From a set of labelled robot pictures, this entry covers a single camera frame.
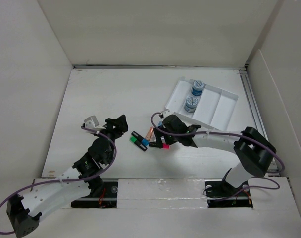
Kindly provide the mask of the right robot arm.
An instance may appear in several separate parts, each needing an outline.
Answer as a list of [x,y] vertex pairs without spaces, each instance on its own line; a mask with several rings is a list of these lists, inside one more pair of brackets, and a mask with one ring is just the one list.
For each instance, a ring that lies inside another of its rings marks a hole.
[[218,196],[233,195],[249,179],[265,177],[276,154],[274,146],[253,127],[239,132],[211,130],[197,124],[186,125],[176,115],[169,115],[163,118],[161,126],[154,127],[154,134],[157,148],[178,142],[186,147],[212,148],[236,155],[238,164],[226,172],[220,184],[208,190]]

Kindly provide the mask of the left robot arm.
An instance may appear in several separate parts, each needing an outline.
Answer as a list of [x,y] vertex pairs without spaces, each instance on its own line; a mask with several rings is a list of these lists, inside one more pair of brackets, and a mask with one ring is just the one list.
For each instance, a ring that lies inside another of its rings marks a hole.
[[26,194],[16,192],[8,201],[6,213],[15,236],[33,232],[48,215],[82,197],[98,196],[103,190],[100,175],[114,162],[115,140],[128,131],[125,115],[107,118],[99,125],[95,116],[84,120],[81,128],[96,139],[87,152],[55,180],[35,183]]

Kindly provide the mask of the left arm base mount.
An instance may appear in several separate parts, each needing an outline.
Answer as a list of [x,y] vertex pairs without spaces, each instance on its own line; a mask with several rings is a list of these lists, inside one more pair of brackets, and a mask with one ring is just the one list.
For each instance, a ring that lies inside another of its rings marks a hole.
[[111,209],[117,208],[118,181],[117,178],[97,178],[99,182],[90,194],[71,202],[71,208],[77,209]]

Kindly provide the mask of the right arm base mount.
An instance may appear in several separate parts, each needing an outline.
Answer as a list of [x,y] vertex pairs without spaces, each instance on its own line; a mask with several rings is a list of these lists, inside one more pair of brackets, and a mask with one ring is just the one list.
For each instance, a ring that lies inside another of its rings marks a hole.
[[238,188],[233,188],[221,178],[206,178],[202,193],[207,198],[208,208],[252,208],[248,185],[245,181]]

